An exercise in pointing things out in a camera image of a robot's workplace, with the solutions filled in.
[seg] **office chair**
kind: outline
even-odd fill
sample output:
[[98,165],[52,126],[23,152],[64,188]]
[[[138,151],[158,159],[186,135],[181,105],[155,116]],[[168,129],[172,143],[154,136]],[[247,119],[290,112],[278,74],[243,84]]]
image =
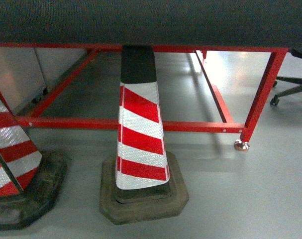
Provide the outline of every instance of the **office chair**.
[[[293,56],[302,59],[302,50],[300,50],[300,49],[292,49],[290,51],[290,53]],[[292,94],[295,94],[295,93],[302,92],[302,78],[293,78],[293,77],[281,77],[281,76],[278,76],[277,80],[299,84],[299,86],[293,87],[291,89],[288,89],[286,91],[282,91],[282,92],[276,94],[271,99],[271,101],[270,101],[270,105],[272,105],[272,106],[277,106],[278,105],[278,103],[279,103],[279,97],[288,96],[288,95],[292,95]]]

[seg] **red metal frame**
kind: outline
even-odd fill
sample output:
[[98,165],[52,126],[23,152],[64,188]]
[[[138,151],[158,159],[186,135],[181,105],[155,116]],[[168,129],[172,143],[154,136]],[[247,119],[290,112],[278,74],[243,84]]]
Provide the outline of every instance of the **red metal frame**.
[[204,63],[204,60],[207,57],[207,51],[201,51],[201,53],[202,53],[202,62]]
[[[101,45],[101,44],[38,44],[38,43],[0,43],[3,47],[59,47],[59,48],[86,48],[87,57],[79,63],[75,70],[67,76],[58,86],[53,89],[39,104],[28,113],[27,116],[16,117],[16,120],[24,127],[52,127],[52,128],[83,128],[83,129],[117,129],[118,122],[115,119],[82,119],[82,118],[49,118],[41,117],[41,114],[57,96],[75,79],[75,77],[85,68],[100,51],[120,52],[121,45]],[[211,133],[240,133],[240,139],[248,142],[255,129],[261,111],[266,103],[270,90],[276,79],[283,59],[288,51],[287,48],[267,48],[267,47],[224,47],[224,46],[153,46],[155,52],[181,52],[195,53],[201,69],[208,83],[216,103],[223,123],[217,122],[183,122],[164,121],[165,131],[178,132],[211,132]],[[205,72],[203,64],[197,54],[200,50],[205,54],[209,51],[249,51],[249,52],[271,52],[266,70],[261,79],[253,104],[249,111],[245,123],[235,123],[216,85],[212,84]]]

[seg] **red and white striped traffic cone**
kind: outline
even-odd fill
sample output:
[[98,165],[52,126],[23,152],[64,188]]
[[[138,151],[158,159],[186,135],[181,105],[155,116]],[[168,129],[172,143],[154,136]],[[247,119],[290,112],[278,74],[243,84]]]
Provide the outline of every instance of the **red and white striped traffic cone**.
[[0,197],[24,190],[34,177],[41,157],[0,100]]
[[120,86],[116,185],[141,189],[168,182],[157,82]]
[[42,156],[0,100],[0,230],[21,229],[53,207],[67,161]]
[[134,223],[177,216],[188,199],[164,147],[153,48],[123,46],[117,160],[102,164],[100,211],[114,224]]

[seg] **cone base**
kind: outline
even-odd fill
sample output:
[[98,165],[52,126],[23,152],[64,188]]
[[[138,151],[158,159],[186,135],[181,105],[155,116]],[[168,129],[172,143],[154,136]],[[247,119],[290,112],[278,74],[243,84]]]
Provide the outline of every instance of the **cone base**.
[[39,169],[24,192],[0,197],[0,231],[22,229],[54,206],[68,160],[57,153],[42,155]]
[[103,162],[100,190],[100,212],[116,225],[149,221],[161,218],[178,216],[189,195],[175,156],[167,152],[167,161],[170,168],[170,181],[167,190],[169,195],[153,198],[149,193],[145,200],[141,198],[133,203],[117,201],[118,188],[115,184],[115,158],[111,157]]
[[142,189],[122,190],[115,187],[115,199],[119,203],[137,203],[155,199],[169,198],[172,196],[172,180],[167,183]]

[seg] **gray floor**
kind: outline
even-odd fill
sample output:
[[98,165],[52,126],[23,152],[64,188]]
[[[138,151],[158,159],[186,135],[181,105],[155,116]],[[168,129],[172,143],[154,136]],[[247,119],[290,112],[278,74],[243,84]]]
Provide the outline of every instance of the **gray floor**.
[[[209,52],[207,73],[237,122],[244,122],[268,53]],[[221,121],[193,54],[156,54],[164,120]],[[302,60],[287,55],[280,75],[302,77]],[[45,112],[47,116],[117,118],[120,54],[99,55]],[[190,201],[175,218],[115,226],[99,213],[101,164],[116,152],[116,131],[32,129],[42,150],[68,155],[70,170],[56,207],[21,231],[0,238],[301,239],[302,93],[269,105],[249,152],[236,134],[166,132]]]

